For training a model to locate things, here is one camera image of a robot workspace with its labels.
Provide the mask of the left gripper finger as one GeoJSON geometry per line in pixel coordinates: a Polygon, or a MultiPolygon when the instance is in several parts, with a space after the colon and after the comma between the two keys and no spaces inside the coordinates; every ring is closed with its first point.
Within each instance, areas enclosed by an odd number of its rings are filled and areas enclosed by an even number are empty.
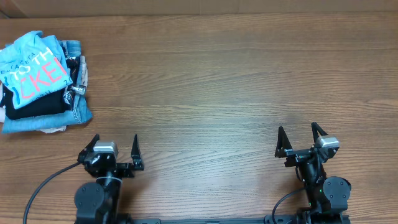
{"type": "Polygon", "coordinates": [[[85,160],[86,156],[87,156],[89,153],[93,152],[93,148],[94,148],[96,142],[97,142],[99,139],[100,139],[99,134],[96,134],[96,135],[93,137],[93,139],[88,143],[88,145],[80,151],[80,153],[78,154],[78,157],[77,157],[77,162],[83,163],[83,161],[85,160]]]}
{"type": "Polygon", "coordinates": [[[134,170],[144,170],[144,161],[141,157],[141,152],[139,149],[138,135],[134,135],[134,140],[131,149],[131,159],[134,170]]]}

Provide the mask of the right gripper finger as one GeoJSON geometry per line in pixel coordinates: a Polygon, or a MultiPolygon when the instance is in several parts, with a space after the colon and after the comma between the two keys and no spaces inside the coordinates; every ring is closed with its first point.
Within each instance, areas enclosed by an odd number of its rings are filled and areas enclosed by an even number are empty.
{"type": "Polygon", "coordinates": [[[277,146],[275,149],[275,157],[287,157],[290,156],[293,151],[292,145],[286,135],[282,126],[278,128],[277,135],[277,146]]]}
{"type": "Polygon", "coordinates": [[[314,142],[316,142],[320,136],[327,135],[327,133],[319,126],[319,124],[317,122],[312,122],[311,127],[312,127],[312,134],[313,134],[314,142]]]}

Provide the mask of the light blue printed t-shirt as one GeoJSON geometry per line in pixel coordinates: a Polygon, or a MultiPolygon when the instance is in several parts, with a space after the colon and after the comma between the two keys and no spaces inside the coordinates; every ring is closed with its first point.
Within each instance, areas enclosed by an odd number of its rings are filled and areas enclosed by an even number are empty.
{"type": "Polygon", "coordinates": [[[73,83],[54,35],[30,31],[1,50],[1,81],[13,93],[15,109],[73,83]]]}

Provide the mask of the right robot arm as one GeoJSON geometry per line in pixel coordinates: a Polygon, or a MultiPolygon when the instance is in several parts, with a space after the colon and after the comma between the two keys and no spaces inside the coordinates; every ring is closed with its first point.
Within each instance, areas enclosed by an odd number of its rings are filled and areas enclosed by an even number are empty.
{"type": "Polygon", "coordinates": [[[277,145],[274,156],[285,158],[286,167],[294,167],[296,178],[303,187],[283,196],[272,209],[273,223],[278,223],[275,215],[278,206],[287,198],[304,191],[308,199],[307,208],[299,208],[286,223],[349,223],[348,199],[352,186],[342,177],[328,177],[323,164],[333,158],[340,148],[339,140],[327,134],[316,122],[311,124],[313,144],[308,149],[295,150],[282,126],[278,128],[277,145]]]}

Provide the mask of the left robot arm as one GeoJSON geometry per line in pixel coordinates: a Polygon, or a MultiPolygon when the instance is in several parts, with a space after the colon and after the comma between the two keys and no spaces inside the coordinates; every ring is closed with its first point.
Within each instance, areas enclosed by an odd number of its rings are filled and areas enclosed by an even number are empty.
{"type": "Polygon", "coordinates": [[[138,136],[134,136],[131,161],[118,162],[118,147],[113,141],[101,141],[96,134],[79,153],[77,161],[95,178],[75,193],[76,223],[132,223],[128,213],[119,213],[123,180],[144,170],[138,136]]]}

